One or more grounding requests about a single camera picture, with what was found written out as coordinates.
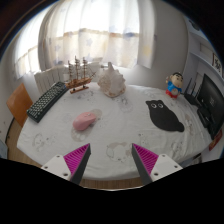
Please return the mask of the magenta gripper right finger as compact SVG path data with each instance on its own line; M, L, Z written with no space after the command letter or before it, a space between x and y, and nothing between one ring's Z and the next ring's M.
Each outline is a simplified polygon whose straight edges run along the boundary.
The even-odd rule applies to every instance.
M143 185L148 185L182 169L168 155L157 155L137 144L132 144L131 152Z

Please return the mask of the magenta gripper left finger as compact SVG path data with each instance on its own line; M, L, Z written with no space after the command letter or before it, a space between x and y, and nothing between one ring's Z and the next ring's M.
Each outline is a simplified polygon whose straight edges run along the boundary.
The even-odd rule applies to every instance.
M79 185L90 155L91 147L86 144L64 156L55 155L42 169Z

